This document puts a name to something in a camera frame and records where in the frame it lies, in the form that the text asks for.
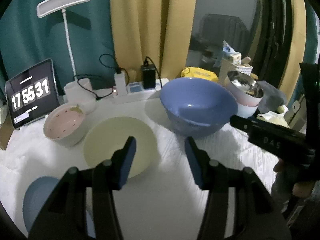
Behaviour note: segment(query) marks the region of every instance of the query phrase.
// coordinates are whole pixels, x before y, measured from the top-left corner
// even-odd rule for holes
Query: hand
[[[274,172],[283,171],[285,168],[285,162],[279,159],[278,163],[273,167]],[[315,181],[303,181],[294,184],[292,194],[299,198],[309,197],[312,193]]]

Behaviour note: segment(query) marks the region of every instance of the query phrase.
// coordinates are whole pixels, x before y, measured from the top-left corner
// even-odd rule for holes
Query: white table
[[[171,131],[160,100],[115,105],[106,98],[88,118],[90,126],[115,116],[130,116],[148,124],[158,141],[158,158],[140,175],[114,192],[124,239],[195,240],[208,192],[195,185],[184,153],[184,138]],[[83,140],[71,149],[45,138],[44,119],[14,131],[6,151],[0,151],[0,200],[18,228],[27,235],[22,201],[30,183],[50,175],[61,178],[70,166],[88,165]],[[229,168],[250,166],[267,189],[275,180],[277,158],[247,142],[247,136],[226,124],[220,131],[196,141],[199,148]]]

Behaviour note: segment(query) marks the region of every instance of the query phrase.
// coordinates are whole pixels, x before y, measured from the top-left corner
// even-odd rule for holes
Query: white tablecloth
[[[148,124],[157,137],[159,153],[150,167],[114,192],[124,239],[196,239],[208,192],[195,185],[184,153],[184,138],[171,130],[160,100],[115,105],[103,99],[88,115],[90,127],[115,116],[135,117]],[[88,168],[83,140],[66,149],[45,138],[43,124],[44,119],[14,131],[7,150],[0,151],[0,200],[25,235],[22,201],[30,183],[45,175],[61,178],[70,166]],[[226,124],[196,143],[226,167],[252,167],[271,190],[277,158],[248,143],[244,133]]]

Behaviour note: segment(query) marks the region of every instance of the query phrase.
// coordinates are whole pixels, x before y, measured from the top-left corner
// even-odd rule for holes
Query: pink and white bowl
[[[67,103],[54,109],[44,122],[44,135],[64,147],[79,142],[87,132],[85,113],[78,105]]]

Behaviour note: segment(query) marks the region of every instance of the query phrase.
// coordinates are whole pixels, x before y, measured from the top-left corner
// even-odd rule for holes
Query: tablet
[[[53,111],[60,104],[52,60],[46,59],[8,80],[5,93],[15,129]]]

